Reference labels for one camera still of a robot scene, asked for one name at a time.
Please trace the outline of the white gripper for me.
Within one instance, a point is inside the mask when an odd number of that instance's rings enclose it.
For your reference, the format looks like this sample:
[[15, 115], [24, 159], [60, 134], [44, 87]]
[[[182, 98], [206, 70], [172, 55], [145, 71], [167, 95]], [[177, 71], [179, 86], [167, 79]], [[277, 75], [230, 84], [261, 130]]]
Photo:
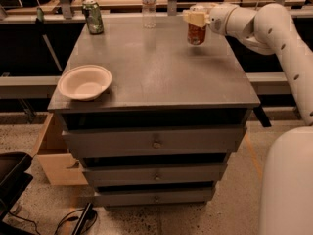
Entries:
[[183, 20], [197, 27], [209, 24], [213, 32], [228, 35], [234, 29], [233, 16], [237, 9], [233, 4], [219, 4], [213, 8], [212, 4], [196, 4], [183, 11]]

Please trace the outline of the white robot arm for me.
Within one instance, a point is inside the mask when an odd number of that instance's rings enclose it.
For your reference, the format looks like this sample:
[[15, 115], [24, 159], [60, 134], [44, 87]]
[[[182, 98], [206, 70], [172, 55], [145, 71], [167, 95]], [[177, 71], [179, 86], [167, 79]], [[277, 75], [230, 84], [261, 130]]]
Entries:
[[276, 55], [303, 121], [313, 124], [313, 53], [284, 6], [272, 3], [252, 10], [228, 3], [196, 4], [183, 12], [183, 19], [234, 37], [258, 54]]

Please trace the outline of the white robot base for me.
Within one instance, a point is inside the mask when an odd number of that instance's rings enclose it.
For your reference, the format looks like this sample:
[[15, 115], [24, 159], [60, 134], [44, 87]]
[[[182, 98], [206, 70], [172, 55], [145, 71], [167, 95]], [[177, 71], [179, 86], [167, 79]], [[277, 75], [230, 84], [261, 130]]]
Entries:
[[313, 128], [281, 135], [263, 171], [259, 235], [313, 235]]

